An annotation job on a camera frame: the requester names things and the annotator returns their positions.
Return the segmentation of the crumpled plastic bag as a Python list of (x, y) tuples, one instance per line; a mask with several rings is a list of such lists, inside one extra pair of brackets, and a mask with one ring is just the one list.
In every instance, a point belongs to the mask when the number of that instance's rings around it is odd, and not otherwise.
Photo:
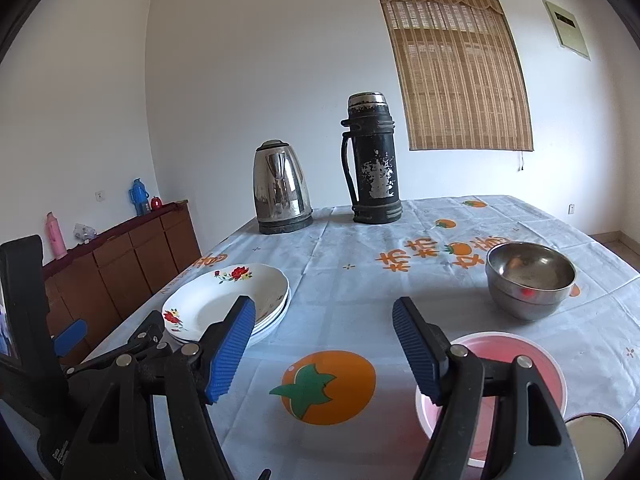
[(91, 226), (86, 226), (85, 224), (76, 223), (73, 230), (74, 237), (81, 244), (87, 244), (94, 240), (98, 233)]

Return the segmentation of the white enamel bowl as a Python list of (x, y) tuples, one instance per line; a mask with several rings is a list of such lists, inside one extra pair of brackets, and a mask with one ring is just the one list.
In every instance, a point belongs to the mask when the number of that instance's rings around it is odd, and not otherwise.
[(566, 422), (566, 428), (584, 479), (605, 479), (627, 451), (628, 438), (624, 428), (607, 414), (572, 417)]

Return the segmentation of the black worn thermos flask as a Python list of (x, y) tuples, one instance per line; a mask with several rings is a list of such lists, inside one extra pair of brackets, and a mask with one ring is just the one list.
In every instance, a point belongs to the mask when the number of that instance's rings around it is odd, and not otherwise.
[(354, 221), (393, 223), (401, 218), (394, 143), (395, 123), (381, 92), (348, 98), (348, 117), (341, 121), (341, 161)]

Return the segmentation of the wall electrical panel box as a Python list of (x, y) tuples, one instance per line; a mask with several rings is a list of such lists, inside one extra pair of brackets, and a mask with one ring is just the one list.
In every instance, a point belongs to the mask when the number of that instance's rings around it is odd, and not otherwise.
[(542, 2), (549, 14), (560, 45), (589, 60), (590, 55), (585, 38), (582, 36), (575, 15), (548, 0), (542, 0)]

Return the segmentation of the white printed tablecloth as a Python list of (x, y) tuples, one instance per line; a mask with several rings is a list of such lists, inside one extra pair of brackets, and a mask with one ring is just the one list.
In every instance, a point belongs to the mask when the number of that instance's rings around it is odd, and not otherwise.
[[(506, 240), (562, 252), (579, 292), (552, 315), (524, 323), (492, 301), (486, 252)], [(290, 281), (288, 313), (244, 354), (230, 391), (209, 414), (236, 478), (270, 469), (277, 479), (409, 479), (427, 438), (416, 382), (392, 325), (394, 301), (411, 298), (450, 339), (509, 332), (558, 362), (569, 415), (603, 412), (639, 428), (639, 275), (569, 224), (511, 196), (409, 200), (401, 218), (366, 226), (345, 207), (317, 211), (306, 229), (264, 235), (244, 224), (183, 271), (99, 344), (107, 352), (182, 284), (227, 266), (261, 262)], [(320, 351), (363, 356), (375, 389), (363, 410), (318, 426), (288, 412), (274, 390)]]

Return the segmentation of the red flower white plate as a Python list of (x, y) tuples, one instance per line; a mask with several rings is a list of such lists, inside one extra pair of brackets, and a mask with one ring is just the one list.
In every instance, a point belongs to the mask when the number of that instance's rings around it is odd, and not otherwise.
[(165, 330), (178, 341), (195, 342), (210, 324), (224, 319), (239, 296), (247, 296), (256, 309), (253, 335), (278, 315), (288, 290), (288, 278), (262, 263), (210, 271), (182, 285), (165, 301)]

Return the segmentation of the stainless steel bowl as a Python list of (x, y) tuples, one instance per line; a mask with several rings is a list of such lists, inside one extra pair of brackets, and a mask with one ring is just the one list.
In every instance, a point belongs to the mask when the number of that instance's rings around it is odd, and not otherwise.
[(496, 305), (527, 322), (558, 310), (570, 296), (577, 276), (570, 259), (550, 247), (529, 242), (491, 248), (485, 258), (485, 273)]

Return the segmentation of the blue thermos jug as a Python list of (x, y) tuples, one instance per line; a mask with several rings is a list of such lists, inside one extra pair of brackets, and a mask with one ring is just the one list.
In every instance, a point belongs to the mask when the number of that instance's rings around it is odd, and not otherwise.
[(144, 216), (151, 211), (149, 193), (146, 192), (145, 185), (139, 178), (134, 179), (134, 182), (132, 182), (129, 189), (129, 198), (138, 217)]

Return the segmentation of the bamboo window blind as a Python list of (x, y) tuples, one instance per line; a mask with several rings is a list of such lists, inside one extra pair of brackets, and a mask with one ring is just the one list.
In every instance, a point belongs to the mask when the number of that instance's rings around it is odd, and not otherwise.
[(380, 0), (413, 151), (534, 148), (518, 50), (499, 0)]

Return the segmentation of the brown wooden sideboard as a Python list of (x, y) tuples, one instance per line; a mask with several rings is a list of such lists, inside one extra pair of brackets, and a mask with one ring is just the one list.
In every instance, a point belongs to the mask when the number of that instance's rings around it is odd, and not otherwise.
[(122, 222), (43, 266), (50, 334), (61, 335), (78, 320), (88, 326), (87, 335), (61, 363), (80, 363), (129, 315), (200, 257), (184, 200)]

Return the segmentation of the stainless steel electric kettle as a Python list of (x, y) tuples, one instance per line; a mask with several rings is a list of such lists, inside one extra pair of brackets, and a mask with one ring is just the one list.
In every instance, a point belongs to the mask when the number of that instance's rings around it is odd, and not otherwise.
[(253, 192), (262, 234), (291, 233), (314, 221), (302, 167), (286, 142), (268, 140), (256, 150)]

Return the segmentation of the pink thermos bottle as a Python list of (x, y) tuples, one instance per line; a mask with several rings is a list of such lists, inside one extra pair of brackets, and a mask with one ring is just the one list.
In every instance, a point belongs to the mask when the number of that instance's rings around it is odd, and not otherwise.
[(58, 224), (58, 219), (55, 217), (52, 211), (49, 211), (46, 215), (44, 229), (46, 230), (53, 258), (64, 258), (67, 255), (67, 249), (63, 240), (63, 234), (60, 225)]

